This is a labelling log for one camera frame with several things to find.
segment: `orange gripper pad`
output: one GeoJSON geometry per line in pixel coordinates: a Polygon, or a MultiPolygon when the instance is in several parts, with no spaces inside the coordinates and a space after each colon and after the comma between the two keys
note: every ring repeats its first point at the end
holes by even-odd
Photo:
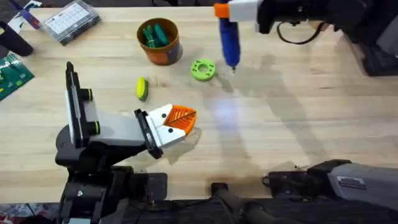
{"type": "Polygon", "coordinates": [[[173,105],[173,108],[166,120],[164,125],[178,128],[185,131],[185,134],[189,134],[195,124],[197,118],[197,112],[186,106],[173,105]]]}
{"type": "Polygon", "coordinates": [[[218,18],[229,18],[228,4],[215,3],[214,4],[214,15],[218,18]]]}

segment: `green object in cup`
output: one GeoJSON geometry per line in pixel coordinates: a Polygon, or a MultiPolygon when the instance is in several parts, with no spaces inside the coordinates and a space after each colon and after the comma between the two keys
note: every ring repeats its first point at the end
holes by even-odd
{"type": "Polygon", "coordinates": [[[158,38],[159,42],[162,44],[162,47],[169,45],[169,40],[167,39],[166,34],[164,34],[164,32],[159,24],[155,24],[154,30],[155,30],[155,36],[158,38]]]}
{"type": "Polygon", "coordinates": [[[146,45],[148,47],[156,47],[152,27],[150,25],[148,25],[147,29],[142,30],[142,33],[144,34],[145,38],[147,39],[146,45]]]}

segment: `marker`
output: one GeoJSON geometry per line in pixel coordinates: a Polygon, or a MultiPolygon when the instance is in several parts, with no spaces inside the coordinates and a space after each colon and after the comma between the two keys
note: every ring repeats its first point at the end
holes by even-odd
{"type": "Polygon", "coordinates": [[[20,6],[15,0],[8,0],[18,11],[19,14],[34,28],[40,29],[40,21],[36,19],[30,12],[20,6]]]}

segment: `wooden surface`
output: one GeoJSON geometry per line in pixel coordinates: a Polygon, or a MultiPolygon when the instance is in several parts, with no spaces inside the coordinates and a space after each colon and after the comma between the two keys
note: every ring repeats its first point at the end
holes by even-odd
{"type": "MultiPolygon", "coordinates": [[[[45,19],[57,9],[36,9],[45,19]]],[[[193,134],[165,150],[122,162],[140,172],[169,175],[169,198],[203,198],[225,181],[242,196],[264,197],[261,176],[328,159],[398,168],[398,77],[369,78],[359,69],[342,33],[328,29],[304,46],[276,34],[254,33],[241,23],[241,63],[235,74],[224,64],[212,8],[101,8],[102,23],[66,47],[24,26],[35,52],[22,61],[36,76],[0,102],[0,203],[56,202],[67,179],[55,164],[55,138],[67,123],[65,64],[73,62],[83,87],[92,88],[103,111],[133,116],[167,103],[197,110],[193,134]],[[175,21],[181,60],[151,64],[136,29],[152,17],[175,21]],[[189,72],[197,58],[216,63],[209,82],[189,72]],[[138,77],[149,97],[135,97],[138,77]]],[[[283,28],[286,38],[306,39],[309,26],[283,28]]]]}

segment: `circuit board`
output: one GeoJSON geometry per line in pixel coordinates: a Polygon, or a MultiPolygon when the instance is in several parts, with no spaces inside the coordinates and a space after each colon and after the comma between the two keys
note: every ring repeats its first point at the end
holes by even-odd
{"type": "Polygon", "coordinates": [[[14,54],[0,59],[0,101],[33,78],[14,54]]]}

